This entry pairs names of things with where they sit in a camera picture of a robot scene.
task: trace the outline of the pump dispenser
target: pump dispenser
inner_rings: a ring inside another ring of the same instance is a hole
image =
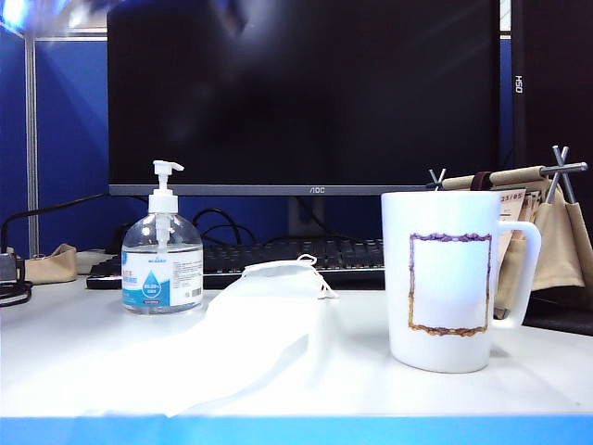
[[[196,228],[177,214],[168,188],[183,166],[155,160],[158,188],[148,197],[148,216],[133,225],[121,248],[123,306],[139,313],[168,313],[202,301],[203,247]]]

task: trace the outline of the computer monitor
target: computer monitor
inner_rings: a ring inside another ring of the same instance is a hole
[[[127,0],[107,18],[109,190],[378,195],[496,169],[496,0]]]

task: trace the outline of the black keyboard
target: black keyboard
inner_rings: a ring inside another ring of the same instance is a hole
[[[308,253],[317,258],[315,268],[335,289],[384,289],[383,240],[314,239],[275,241],[256,245],[204,246],[204,288],[224,289],[250,264],[296,260]],[[121,287],[121,257],[91,269],[89,288]]]

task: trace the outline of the beige fabric bag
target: beige fabric bag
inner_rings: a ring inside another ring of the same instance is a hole
[[[490,175],[493,190],[525,187],[539,191],[545,197],[551,180],[541,177],[541,166],[494,172]],[[469,189],[473,176],[451,178],[443,182],[446,190]],[[566,204],[559,187],[552,204],[541,203],[537,209],[535,225],[542,235],[542,247],[537,262],[533,290],[556,286],[587,286],[588,297],[567,295],[565,303],[571,306],[593,307],[593,250],[578,204]],[[506,252],[498,279],[497,308],[508,309],[516,294],[520,264],[524,257],[524,240],[512,239]]]
[[[25,260],[25,279],[34,285],[64,283],[76,276],[76,248],[68,244],[60,244],[49,257]]]

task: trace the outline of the ceramic mug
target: ceramic mug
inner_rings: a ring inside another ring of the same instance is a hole
[[[488,363],[491,327],[523,322],[541,236],[529,222],[501,222],[496,192],[396,192],[381,196],[389,342],[401,362],[467,373]],[[493,320],[498,238],[526,235],[510,314]]]

